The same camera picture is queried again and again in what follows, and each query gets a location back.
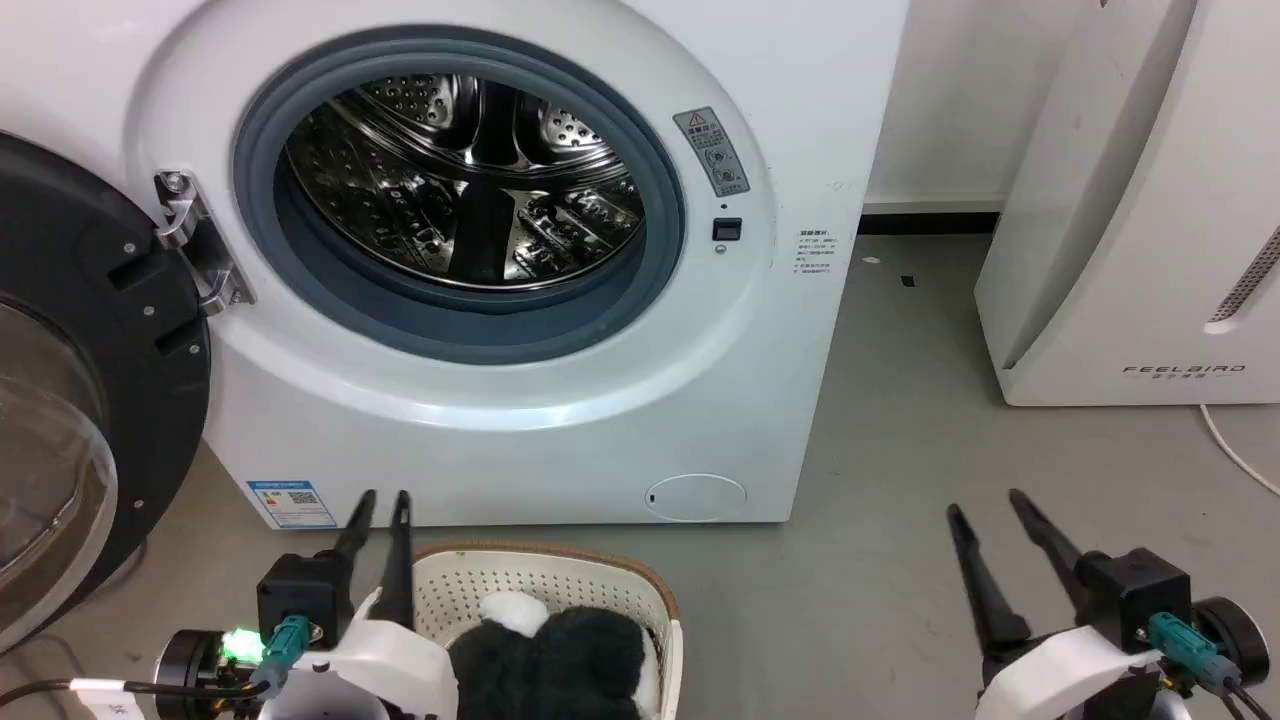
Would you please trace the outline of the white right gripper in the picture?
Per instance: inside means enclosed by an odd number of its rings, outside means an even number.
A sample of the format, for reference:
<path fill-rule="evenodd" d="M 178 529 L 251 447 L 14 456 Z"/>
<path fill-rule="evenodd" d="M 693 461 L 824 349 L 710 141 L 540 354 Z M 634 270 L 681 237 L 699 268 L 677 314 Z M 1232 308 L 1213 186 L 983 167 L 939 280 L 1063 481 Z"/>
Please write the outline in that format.
<path fill-rule="evenodd" d="M 1087 607 L 1088 591 L 1075 574 L 1083 552 L 1028 493 L 1010 489 L 1007 497 L 1028 538 L 1048 559 L 1071 606 Z M 964 511 L 951 503 L 946 519 L 982 653 L 1004 659 L 1024 651 L 1030 628 L 1009 606 Z M 1146 667 L 1161 657 L 1160 650 L 1126 653 L 1092 626 L 1059 633 L 995 674 L 978 701 L 975 720 L 1056 720 L 1111 687 L 1129 669 Z"/>

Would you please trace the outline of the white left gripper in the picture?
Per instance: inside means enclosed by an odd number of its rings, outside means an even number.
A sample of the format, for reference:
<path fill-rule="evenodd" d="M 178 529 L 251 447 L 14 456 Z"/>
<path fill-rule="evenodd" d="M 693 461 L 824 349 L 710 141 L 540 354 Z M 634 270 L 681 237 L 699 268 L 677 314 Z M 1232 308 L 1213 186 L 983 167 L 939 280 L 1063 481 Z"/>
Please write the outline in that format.
<path fill-rule="evenodd" d="M 362 492 L 335 543 L 317 557 L 353 562 L 369 539 L 376 501 L 375 489 Z M 393 708 L 413 720 L 457 720 L 451 656 L 415 630 L 411 512 L 410 492 L 401 489 L 381 588 L 360 603 L 334 650 L 301 655 L 283 689 L 264 702 L 262 720 L 392 720 Z"/>

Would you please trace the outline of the black round washer door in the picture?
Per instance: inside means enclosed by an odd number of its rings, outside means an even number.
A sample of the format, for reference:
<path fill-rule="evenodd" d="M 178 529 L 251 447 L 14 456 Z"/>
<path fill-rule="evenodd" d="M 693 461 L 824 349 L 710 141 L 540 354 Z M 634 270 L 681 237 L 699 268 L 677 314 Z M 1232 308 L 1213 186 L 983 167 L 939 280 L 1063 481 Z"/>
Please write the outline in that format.
<path fill-rule="evenodd" d="M 84 602 L 177 496 L 209 410 L 197 300 L 128 197 L 0 133 L 0 653 Z"/>

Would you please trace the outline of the stainless steel washing machine drum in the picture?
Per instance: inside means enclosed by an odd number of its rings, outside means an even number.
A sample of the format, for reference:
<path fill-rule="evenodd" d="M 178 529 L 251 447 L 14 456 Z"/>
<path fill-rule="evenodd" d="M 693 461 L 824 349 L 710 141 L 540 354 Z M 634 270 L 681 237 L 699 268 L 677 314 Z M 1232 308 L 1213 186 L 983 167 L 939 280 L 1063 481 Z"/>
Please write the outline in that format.
<path fill-rule="evenodd" d="M 611 265 L 646 210 L 605 138 L 570 109 L 474 76 L 389 76 L 312 109 L 285 141 L 316 213 L 426 284 L 529 293 Z"/>

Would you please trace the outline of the blue energy label sticker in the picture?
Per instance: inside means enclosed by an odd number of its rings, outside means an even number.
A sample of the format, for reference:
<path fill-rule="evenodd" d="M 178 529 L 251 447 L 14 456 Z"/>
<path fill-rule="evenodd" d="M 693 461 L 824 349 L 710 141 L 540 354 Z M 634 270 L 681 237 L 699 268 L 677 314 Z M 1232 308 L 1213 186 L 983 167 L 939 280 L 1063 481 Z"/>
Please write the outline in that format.
<path fill-rule="evenodd" d="M 252 480 L 247 488 L 278 529 L 337 528 L 334 516 L 308 480 Z"/>

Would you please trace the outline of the white perforated laundry basket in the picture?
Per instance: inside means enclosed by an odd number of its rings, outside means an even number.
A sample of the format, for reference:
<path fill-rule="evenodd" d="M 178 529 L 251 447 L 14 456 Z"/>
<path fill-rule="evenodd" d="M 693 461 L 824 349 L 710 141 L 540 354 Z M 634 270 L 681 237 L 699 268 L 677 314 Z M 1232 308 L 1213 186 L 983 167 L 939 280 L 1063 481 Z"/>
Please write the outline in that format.
<path fill-rule="evenodd" d="M 684 679 L 684 628 L 677 600 L 648 565 L 568 546 L 503 541 L 456 541 L 417 552 L 413 564 L 415 626 L 449 646 L 479 624 L 480 601 L 518 591 L 550 611 L 575 606 L 609 609 L 646 628 L 660 679 L 653 720 L 677 720 Z"/>

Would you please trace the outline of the black and white plush clothing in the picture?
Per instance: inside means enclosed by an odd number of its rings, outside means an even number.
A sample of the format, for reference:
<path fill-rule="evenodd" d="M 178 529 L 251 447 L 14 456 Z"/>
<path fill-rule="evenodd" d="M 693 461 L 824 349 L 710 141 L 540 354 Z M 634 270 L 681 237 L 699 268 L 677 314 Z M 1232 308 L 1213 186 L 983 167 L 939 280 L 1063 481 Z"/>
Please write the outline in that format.
<path fill-rule="evenodd" d="M 449 647 L 457 720 L 659 720 L 652 633 L 609 609 L 552 612 L 516 591 L 485 596 Z"/>

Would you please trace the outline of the grey rubber door gasket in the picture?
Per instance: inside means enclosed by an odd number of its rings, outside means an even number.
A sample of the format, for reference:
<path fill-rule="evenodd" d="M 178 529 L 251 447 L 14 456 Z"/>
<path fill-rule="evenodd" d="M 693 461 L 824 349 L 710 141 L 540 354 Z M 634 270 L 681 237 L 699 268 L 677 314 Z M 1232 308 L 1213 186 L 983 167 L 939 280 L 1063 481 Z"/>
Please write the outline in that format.
<path fill-rule="evenodd" d="M 434 73 L 522 88 L 584 119 L 617 152 L 641 195 L 646 219 L 639 241 L 600 272 L 529 293 L 430 286 L 349 245 L 300 190 L 285 141 L 315 106 L 346 90 Z M 434 361 L 522 365 L 613 340 L 657 304 L 686 246 L 684 188 L 637 102 L 580 61 L 484 29 L 392 26 L 308 47 L 255 92 L 230 167 L 247 234 L 292 293 L 347 331 Z"/>

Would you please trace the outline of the white front-load washing machine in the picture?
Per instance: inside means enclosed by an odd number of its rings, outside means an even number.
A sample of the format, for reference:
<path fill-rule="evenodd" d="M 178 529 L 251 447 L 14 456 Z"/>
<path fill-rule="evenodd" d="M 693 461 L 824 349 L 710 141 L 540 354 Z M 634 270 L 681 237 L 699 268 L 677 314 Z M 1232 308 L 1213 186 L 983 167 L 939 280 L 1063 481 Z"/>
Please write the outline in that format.
<path fill-rule="evenodd" d="M 205 316 L 206 443 L 247 484 L 308 480 L 335 523 L 398 489 L 421 527 L 655 523 L 671 477 L 736 480 L 726 521 L 791 514 L 911 0 L 0 0 L 0 133 L 90 170 L 156 224 L 196 176 L 257 301 Z M 685 250 L 628 329 L 550 361 L 465 366 L 307 307 L 247 234 L 230 167 L 257 88 L 362 29 L 458 26 L 582 63 L 634 99 L 684 188 Z M 710 106 L 750 181 L 718 199 L 672 115 Z M 742 238 L 716 243 L 718 217 Z M 799 231 L 840 234 L 794 273 Z"/>

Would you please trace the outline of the round white filter cover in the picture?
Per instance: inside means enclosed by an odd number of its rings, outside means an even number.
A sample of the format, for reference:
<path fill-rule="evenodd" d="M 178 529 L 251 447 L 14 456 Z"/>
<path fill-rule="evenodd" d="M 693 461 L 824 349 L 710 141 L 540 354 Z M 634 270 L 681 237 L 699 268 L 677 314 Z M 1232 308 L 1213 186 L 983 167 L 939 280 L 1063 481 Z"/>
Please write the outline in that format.
<path fill-rule="evenodd" d="M 736 480 L 692 473 L 657 482 L 645 492 L 645 506 L 663 521 L 716 523 L 730 520 L 748 501 Z"/>

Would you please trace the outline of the white air purifier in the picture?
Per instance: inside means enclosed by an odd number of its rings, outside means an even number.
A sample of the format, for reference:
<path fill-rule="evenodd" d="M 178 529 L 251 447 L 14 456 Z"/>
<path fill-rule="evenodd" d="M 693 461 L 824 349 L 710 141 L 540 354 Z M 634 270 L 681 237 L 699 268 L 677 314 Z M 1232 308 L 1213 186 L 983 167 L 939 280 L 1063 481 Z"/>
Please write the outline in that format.
<path fill-rule="evenodd" d="M 1280 0 L 1085 0 L 974 297 L 1012 406 L 1280 404 Z"/>

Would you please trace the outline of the black baseboard strip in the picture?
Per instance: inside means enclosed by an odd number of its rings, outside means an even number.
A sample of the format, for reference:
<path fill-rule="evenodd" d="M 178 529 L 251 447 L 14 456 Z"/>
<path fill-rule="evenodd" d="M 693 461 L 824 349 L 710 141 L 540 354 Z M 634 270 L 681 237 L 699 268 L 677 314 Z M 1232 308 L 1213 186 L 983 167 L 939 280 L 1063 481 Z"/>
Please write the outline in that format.
<path fill-rule="evenodd" d="M 992 234 L 998 211 L 920 211 L 863 214 L 858 234 Z"/>

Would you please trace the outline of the small text sticker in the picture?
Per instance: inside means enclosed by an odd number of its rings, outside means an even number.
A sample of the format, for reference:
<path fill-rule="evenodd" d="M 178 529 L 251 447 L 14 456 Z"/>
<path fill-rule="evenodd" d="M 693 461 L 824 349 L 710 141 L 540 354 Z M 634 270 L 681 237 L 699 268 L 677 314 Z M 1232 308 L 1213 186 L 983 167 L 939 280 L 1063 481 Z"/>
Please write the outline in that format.
<path fill-rule="evenodd" d="M 800 275 L 824 275 L 833 270 L 840 234 L 828 229 L 799 231 L 795 238 L 792 270 Z"/>

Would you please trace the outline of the chrome door hinge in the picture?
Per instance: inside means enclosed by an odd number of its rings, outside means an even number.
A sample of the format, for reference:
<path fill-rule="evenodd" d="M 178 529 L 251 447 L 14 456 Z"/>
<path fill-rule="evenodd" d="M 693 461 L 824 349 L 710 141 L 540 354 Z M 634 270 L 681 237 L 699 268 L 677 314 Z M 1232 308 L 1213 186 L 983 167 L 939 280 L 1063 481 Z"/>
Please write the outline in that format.
<path fill-rule="evenodd" d="M 156 229 L 160 243 L 178 252 L 195 282 L 197 306 L 214 316 L 236 305 L 253 305 L 256 293 L 214 219 L 196 176 L 188 170 L 157 170 L 154 187 L 165 214 Z"/>

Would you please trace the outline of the grey warning label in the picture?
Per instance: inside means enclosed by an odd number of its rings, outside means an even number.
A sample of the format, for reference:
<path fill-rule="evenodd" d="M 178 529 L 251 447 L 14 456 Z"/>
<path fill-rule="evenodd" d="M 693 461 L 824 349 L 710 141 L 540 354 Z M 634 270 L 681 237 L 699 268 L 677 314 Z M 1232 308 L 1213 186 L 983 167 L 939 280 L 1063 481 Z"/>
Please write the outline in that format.
<path fill-rule="evenodd" d="M 742 161 L 713 108 L 676 113 L 672 119 L 695 152 L 718 199 L 750 191 Z"/>

